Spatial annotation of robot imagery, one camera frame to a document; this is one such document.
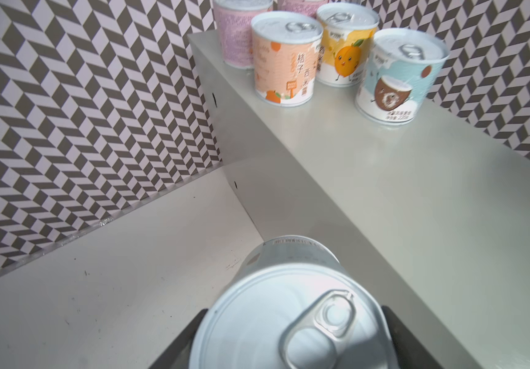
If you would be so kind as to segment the pink label can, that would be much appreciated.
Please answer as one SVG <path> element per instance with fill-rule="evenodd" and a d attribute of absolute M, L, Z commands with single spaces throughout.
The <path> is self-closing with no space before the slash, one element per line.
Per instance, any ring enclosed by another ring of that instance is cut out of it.
<path fill-rule="evenodd" d="M 329 0 L 279 0 L 277 2 L 277 10 L 296 12 L 301 15 L 316 18 L 317 10 L 329 2 Z"/>
<path fill-rule="evenodd" d="M 224 62 L 237 69 L 252 69 L 251 21 L 257 15 L 272 11 L 274 2 L 215 0 L 213 6 Z"/>

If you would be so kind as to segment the orange label can front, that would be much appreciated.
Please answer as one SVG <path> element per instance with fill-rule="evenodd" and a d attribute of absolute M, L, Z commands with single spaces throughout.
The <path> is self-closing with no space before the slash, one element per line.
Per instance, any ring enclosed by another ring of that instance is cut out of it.
<path fill-rule="evenodd" d="M 323 26 L 317 81 L 345 88 L 358 85 L 380 17 L 359 4 L 328 3 L 317 9 Z"/>

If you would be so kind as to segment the can teal label back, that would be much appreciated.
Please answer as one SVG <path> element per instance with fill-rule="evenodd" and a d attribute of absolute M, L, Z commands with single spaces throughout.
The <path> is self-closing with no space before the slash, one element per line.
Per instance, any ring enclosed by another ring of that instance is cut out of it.
<path fill-rule="evenodd" d="M 192 368 L 396 368 L 374 297 L 323 244 L 265 241 L 200 323 Z"/>

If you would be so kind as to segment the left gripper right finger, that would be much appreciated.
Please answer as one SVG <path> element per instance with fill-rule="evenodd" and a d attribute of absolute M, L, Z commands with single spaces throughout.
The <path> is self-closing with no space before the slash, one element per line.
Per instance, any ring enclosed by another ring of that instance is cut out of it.
<path fill-rule="evenodd" d="M 391 334 L 399 368 L 443 369 L 433 355 L 388 306 L 383 305 L 381 309 Z"/>

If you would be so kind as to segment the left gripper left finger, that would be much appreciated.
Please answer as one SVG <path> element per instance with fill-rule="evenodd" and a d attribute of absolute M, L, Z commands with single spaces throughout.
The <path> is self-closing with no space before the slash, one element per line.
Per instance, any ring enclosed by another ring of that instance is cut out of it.
<path fill-rule="evenodd" d="M 193 340 L 207 312 L 207 309 L 201 310 L 154 361 L 150 369 L 188 369 Z"/>

